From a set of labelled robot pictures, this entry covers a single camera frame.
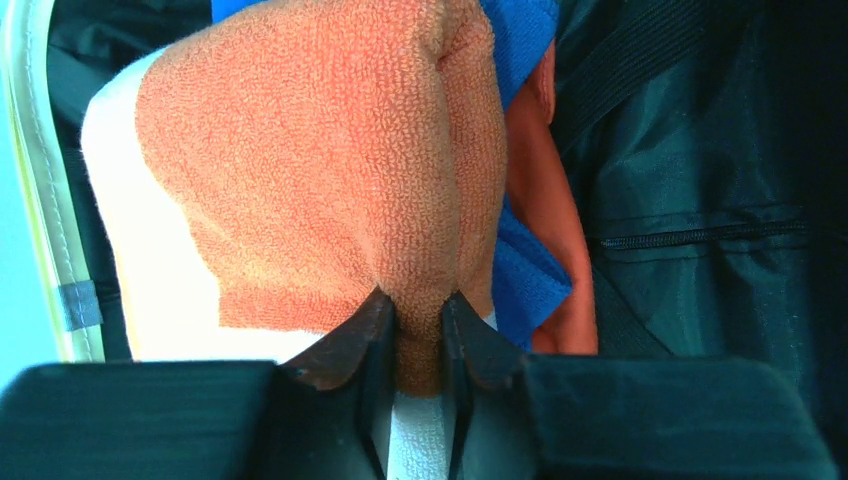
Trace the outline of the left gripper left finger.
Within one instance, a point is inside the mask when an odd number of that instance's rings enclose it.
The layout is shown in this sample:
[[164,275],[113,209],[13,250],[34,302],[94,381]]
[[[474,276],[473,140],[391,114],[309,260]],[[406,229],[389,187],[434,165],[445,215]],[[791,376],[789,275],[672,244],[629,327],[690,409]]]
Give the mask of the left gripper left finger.
[[395,309],[381,291],[269,361],[45,364],[1,396],[5,479],[383,479]]

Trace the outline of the orange garment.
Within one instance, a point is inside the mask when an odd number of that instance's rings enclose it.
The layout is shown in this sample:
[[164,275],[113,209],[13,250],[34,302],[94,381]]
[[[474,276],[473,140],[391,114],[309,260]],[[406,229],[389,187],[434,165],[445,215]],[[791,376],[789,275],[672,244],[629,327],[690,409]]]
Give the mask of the orange garment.
[[505,113],[509,149],[506,191],[518,218],[568,274],[572,292],[534,332],[541,353],[599,351],[594,284],[587,243],[549,126],[556,104],[551,43]]

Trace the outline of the blue cloth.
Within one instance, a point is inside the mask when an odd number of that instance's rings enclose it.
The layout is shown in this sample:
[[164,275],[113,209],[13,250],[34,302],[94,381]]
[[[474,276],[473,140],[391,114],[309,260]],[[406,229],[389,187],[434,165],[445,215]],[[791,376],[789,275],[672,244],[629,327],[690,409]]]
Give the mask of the blue cloth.
[[555,102],[553,37],[559,17],[554,1],[484,1],[495,37],[497,82],[508,127],[507,194],[498,223],[491,326],[530,350],[533,336],[572,291],[556,259],[559,244],[546,239],[545,202],[537,182],[564,174],[548,146],[547,125]]

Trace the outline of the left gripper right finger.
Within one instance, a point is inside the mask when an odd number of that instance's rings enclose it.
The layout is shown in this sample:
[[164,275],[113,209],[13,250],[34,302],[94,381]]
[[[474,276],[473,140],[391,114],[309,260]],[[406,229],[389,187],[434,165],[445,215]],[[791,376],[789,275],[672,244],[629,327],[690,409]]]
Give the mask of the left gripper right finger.
[[452,479],[836,479],[798,395],[741,359],[530,354],[441,312]]

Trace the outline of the yellow hard-shell suitcase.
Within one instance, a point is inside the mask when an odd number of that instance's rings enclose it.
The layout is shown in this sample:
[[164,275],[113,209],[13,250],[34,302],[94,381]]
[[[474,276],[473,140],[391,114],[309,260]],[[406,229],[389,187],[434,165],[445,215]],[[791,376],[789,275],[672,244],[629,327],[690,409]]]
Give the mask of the yellow hard-shell suitcase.
[[[3,41],[19,144],[37,177],[74,363],[136,361],[114,252],[81,147],[95,94],[218,17],[211,1],[12,1]],[[777,372],[847,461],[847,5],[554,1],[549,126],[594,284],[595,355],[741,359]]]

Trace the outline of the orange and pink cloth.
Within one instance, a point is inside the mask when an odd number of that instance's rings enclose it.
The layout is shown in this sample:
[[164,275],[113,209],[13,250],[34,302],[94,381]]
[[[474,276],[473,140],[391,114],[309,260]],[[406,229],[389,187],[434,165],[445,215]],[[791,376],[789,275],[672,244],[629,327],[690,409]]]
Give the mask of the orange and pink cloth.
[[136,361],[288,360],[375,288],[388,475],[444,479],[439,312],[485,320],[506,141],[476,1],[263,1],[124,68],[81,147]]

